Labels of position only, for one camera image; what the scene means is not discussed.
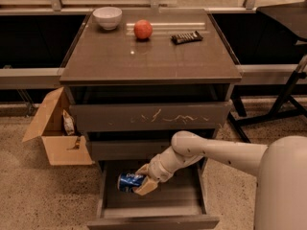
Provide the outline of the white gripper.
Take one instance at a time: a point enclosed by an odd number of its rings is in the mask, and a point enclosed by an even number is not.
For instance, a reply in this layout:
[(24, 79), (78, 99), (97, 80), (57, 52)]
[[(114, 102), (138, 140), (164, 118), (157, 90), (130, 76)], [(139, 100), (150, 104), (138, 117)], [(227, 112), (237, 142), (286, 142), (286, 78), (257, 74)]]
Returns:
[(146, 176), (142, 184), (134, 190), (134, 192), (140, 196), (144, 196), (154, 191), (158, 186), (158, 182), (164, 183), (174, 175), (172, 172), (168, 172), (164, 168), (160, 154), (156, 155), (150, 161), (149, 165), (143, 165), (135, 173)]

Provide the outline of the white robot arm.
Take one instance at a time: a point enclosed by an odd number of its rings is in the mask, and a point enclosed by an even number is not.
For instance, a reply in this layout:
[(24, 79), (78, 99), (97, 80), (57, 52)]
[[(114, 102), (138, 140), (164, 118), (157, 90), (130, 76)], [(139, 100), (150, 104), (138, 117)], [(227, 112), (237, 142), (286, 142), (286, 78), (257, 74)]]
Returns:
[(307, 230), (307, 138), (303, 136), (262, 145), (179, 131), (170, 147), (137, 171), (145, 180), (135, 192), (143, 196), (154, 191), (203, 157), (256, 177), (254, 230)]

